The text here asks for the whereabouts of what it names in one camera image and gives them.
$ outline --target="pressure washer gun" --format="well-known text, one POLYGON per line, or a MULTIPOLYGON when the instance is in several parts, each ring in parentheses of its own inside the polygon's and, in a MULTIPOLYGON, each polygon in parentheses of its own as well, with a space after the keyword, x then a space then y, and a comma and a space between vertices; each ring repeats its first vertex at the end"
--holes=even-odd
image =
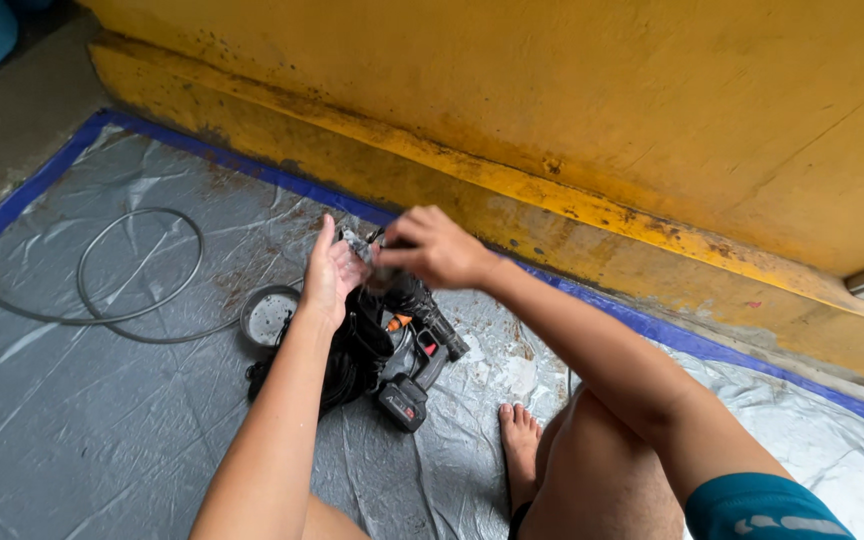
MULTIPOLYGON (((371 244, 381 234, 382 230, 379 229, 368 239, 362 240, 351 230, 345 229, 342 238, 363 262, 373 267, 371 244)), ((373 268, 366 289, 369 294, 382 298, 387 311, 412 318, 415 360, 422 364, 421 368, 415 374, 399 373, 384 381, 379 387, 377 398, 379 408, 392 423, 402 431, 414 434, 426 421, 428 389, 435 384, 446 362, 461 359, 469 351, 469 345, 456 333, 432 298, 432 291, 418 277, 402 269, 373 268)))

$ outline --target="gray hose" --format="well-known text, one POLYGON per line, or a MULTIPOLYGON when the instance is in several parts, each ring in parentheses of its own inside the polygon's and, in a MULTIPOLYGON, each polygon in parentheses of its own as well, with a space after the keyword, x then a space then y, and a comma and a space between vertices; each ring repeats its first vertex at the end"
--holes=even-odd
MULTIPOLYGON (((119 217, 115 221, 109 223, 105 228, 102 229, 99 234, 89 242, 88 246, 85 247, 85 251, 82 252, 81 257, 78 259, 78 268, 76 269, 76 282, 78 287, 78 297, 82 300, 82 303, 85 304, 85 308, 88 309, 89 313, 93 315, 92 319, 69 319, 65 317, 57 317, 54 315, 46 315, 43 313, 35 313, 33 311, 29 311, 27 309, 23 309, 14 303, 11 303, 7 300, 3 300, 0 298, 0 308, 6 310, 7 312, 15 313, 16 315, 20 315, 22 317, 26 317, 28 319, 32 319, 35 321, 40 321, 43 323, 57 323, 60 325, 68 325, 68 326, 94 326, 94 325, 105 325, 109 330, 113 331, 115 334, 123 337, 132 339, 134 341, 139 341, 141 343, 150 343, 157 345, 165 345, 165 344, 175 344, 175 343, 186 343, 186 341, 193 341, 196 339, 206 338, 211 336, 223 329, 226 329, 236 322, 238 322, 238 317, 231 319, 229 321, 225 321, 220 325, 214 326, 208 330, 201 331, 199 333, 194 333, 191 335, 186 335, 183 337, 168 337, 168 338, 154 338, 154 337, 145 337, 142 335, 138 335, 132 333, 130 331, 124 330, 114 323, 120 323, 123 321, 128 321, 130 319, 135 319, 140 317, 146 313, 150 313, 154 310, 161 308, 162 306, 168 304, 173 299, 175 299, 179 294, 181 294, 188 285, 192 282, 192 279, 195 277, 196 273, 199 272, 199 268, 202 266, 203 256, 206 251, 206 237, 202 233, 202 229, 199 228, 199 225, 196 224, 195 221, 192 220, 191 217, 185 215, 184 213, 174 210, 172 208, 163 208, 163 207, 152 207, 152 208, 139 208, 133 210, 131 212, 126 213, 125 215, 119 217), (195 233, 196 240, 198 240, 198 256, 196 258, 195 266, 192 268, 192 271, 189 272, 189 275, 185 278, 185 281, 182 282, 181 285, 178 286, 171 294, 163 298, 162 300, 156 301, 146 307, 138 309, 138 311, 134 311, 132 313, 126 313, 124 315, 116 315, 113 317, 108 317, 96 307, 95 303, 92 302, 89 292, 86 290, 86 277, 85 277, 85 268, 86 261, 89 260, 89 255, 92 253, 92 249, 102 240, 109 231, 112 230, 113 227, 123 222, 124 220, 137 216, 137 215, 146 215, 146 214, 169 214, 174 215, 178 219, 184 221, 191 229, 192 232, 195 233)), ((301 282, 303 279, 300 277, 291 283, 289 283, 290 287, 295 284, 301 282)))

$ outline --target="plastic sheet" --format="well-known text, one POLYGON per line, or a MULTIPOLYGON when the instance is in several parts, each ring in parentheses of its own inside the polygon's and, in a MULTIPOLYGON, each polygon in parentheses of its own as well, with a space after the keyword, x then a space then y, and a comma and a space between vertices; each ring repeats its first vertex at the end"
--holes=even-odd
MULTIPOLYGON (((206 237, 189 288, 123 324, 157 337, 209 328, 236 313, 249 290, 300 276, 324 211, 361 235, 375 227, 107 126, 0 235, 0 291, 38 311, 85 315, 78 256, 114 218, 154 206, 191 215, 206 237)), ((89 290, 103 311, 139 308, 181 282, 195 249, 175 219, 134 218, 94 253, 89 290)), ((493 299, 471 291, 437 298, 471 351, 432 388, 429 420, 411 436, 367 399, 334 410, 319 425, 312 490, 376 539, 505 538, 496 409, 522 401, 547 422, 568 399, 566 367, 493 299)), ((721 349, 693 350, 699 359, 656 346, 864 537, 863 418, 788 380, 709 360, 721 349)), ((0 310, 0 538, 185 538, 247 412, 244 373, 259 354, 237 328, 145 345, 101 326, 42 325, 0 310)))

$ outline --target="toe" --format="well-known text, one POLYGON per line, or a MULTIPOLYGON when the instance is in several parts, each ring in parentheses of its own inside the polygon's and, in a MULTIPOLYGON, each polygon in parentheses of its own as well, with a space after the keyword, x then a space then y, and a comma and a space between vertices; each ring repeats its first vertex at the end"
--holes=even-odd
POLYGON ((515 420, 512 406, 509 403, 502 403, 498 407, 498 420, 502 426, 510 424, 515 420))

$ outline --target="bare foot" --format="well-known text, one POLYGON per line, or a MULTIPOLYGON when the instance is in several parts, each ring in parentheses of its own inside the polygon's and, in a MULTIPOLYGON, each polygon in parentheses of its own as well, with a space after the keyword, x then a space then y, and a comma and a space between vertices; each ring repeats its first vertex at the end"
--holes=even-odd
POLYGON ((512 407, 502 403, 498 407, 498 425, 505 449, 505 466, 509 473, 511 511, 536 497, 536 449, 543 429, 532 414, 521 404, 512 407))

